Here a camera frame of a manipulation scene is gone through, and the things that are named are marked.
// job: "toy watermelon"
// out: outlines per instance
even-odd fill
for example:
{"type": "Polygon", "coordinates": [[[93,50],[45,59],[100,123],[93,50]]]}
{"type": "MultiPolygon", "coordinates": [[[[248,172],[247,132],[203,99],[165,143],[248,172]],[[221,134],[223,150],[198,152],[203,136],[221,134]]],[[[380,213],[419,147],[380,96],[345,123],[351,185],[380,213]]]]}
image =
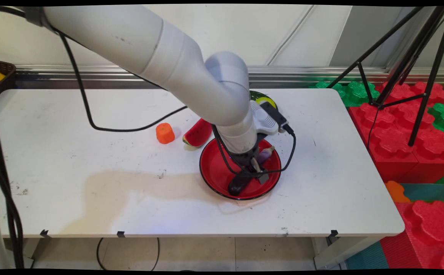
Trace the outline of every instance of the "toy watermelon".
{"type": "Polygon", "coordinates": [[[193,125],[183,136],[183,142],[189,146],[200,147],[212,135],[212,125],[203,118],[193,125]]]}
{"type": "Polygon", "coordinates": [[[277,111],[278,107],[276,106],[276,103],[273,101],[273,99],[270,99],[269,96],[265,94],[261,94],[257,91],[250,91],[251,100],[254,100],[259,105],[263,104],[265,101],[269,102],[277,111]]]}

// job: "black tripod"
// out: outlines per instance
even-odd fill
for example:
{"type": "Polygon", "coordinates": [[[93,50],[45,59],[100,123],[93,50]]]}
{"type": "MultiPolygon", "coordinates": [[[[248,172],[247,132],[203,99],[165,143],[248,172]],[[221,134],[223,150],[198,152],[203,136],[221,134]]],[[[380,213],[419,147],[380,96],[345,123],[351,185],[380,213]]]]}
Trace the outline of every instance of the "black tripod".
{"type": "Polygon", "coordinates": [[[392,36],[400,27],[402,27],[407,21],[409,21],[416,13],[418,13],[423,7],[416,7],[414,8],[407,16],[405,16],[397,25],[395,25],[386,35],[384,35],[380,40],[378,40],[369,50],[367,50],[362,56],[360,56],[357,61],[355,61],[349,68],[347,68],[339,77],[337,77],[336,80],[334,80],[332,83],[330,83],[327,88],[333,87],[339,80],[341,80],[344,76],[346,76],[352,69],[356,68],[358,66],[358,69],[360,70],[361,78],[363,80],[363,84],[366,89],[366,93],[368,95],[368,103],[370,105],[376,106],[376,114],[378,115],[378,111],[382,110],[383,108],[386,108],[388,106],[404,103],[407,101],[411,101],[414,99],[420,99],[421,106],[419,107],[419,111],[417,113],[416,122],[414,123],[414,127],[412,129],[412,133],[409,138],[409,146],[414,146],[414,141],[417,136],[417,132],[419,130],[419,126],[421,125],[421,120],[423,119],[424,112],[426,110],[426,105],[428,104],[429,96],[431,95],[431,90],[434,84],[434,80],[436,79],[436,75],[438,73],[438,69],[441,63],[442,56],[444,54],[444,32],[442,34],[441,42],[431,69],[431,73],[429,75],[428,84],[426,85],[425,92],[423,94],[418,94],[415,96],[411,96],[407,99],[401,99],[397,100],[388,104],[383,104],[388,96],[390,95],[390,92],[392,92],[393,87],[395,84],[400,80],[400,85],[404,83],[404,80],[407,78],[407,75],[409,75],[410,71],[412,70],[412,67],[416,63],[417,59],[419,58],[419,55],[425,48],[425,46],[428,44],[431,37],[434,35],[436,30],[439,28],[441,23],[444,21],[444,6],[438,6],[434,9],[432,14],[429,16],[428,21],[424,24],[423,28],[417,35],[417,37],[412,42],[412,45],[407,49],[407,52],[405,53],[404,57],[402,58],[402,61],[400,61],[400,64],[397,66],[397,69],[395,72],[393,72],[392,76],[390,76],[390,79],[388,80],[388,83],[386,87],[381,92],[380,96],[376,101],[373,101],[372,95],[370,92],[370,88],[368,87],[368,83],[366,81],[365,73],[363,71],[363,66],[361,65],[362,61],[368,57],[376,48],[378,48],[385,40],[387,40],[390,36],[392,36]]]}

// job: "watermelon slice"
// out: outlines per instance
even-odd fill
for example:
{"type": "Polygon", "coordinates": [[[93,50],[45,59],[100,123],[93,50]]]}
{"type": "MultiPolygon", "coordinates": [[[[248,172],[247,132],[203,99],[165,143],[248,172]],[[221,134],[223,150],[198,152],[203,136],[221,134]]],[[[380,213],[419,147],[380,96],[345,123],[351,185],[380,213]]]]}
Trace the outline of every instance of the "watermelon slice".
{"type": "Polygon", "coordinates": [[[183,142],[189,146],[200,147],[205,144],[212,135],[212,125],[203,118],[183,135],[183,142]]]}

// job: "orange foam block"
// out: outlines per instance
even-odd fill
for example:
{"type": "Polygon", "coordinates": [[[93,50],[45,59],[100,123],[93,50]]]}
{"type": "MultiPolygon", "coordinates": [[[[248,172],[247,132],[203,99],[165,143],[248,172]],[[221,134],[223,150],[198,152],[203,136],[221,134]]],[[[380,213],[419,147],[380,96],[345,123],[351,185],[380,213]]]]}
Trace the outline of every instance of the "orange foam block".
{"type": "Polygon", "coordinates": [[[409,198],[404,195],[404,187],[396,181],[387,181],[385,186],[393,202],[410,202],[409,198]]]}

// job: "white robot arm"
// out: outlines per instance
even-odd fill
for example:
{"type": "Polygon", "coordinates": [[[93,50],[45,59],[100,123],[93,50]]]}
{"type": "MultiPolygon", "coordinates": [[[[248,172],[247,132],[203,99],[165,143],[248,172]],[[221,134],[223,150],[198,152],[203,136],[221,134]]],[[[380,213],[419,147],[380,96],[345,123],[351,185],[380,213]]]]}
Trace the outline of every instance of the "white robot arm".
{"type": "Polygon", "coordinates": [[[254,149],[257,133],[275,134],[276,123],[250,102],[248,69],[231,52],[206,62],[198,44],[141,5],[44,7],[47,22],[121,68],[171,92],[215,124],[228,150],[254,149]]]}

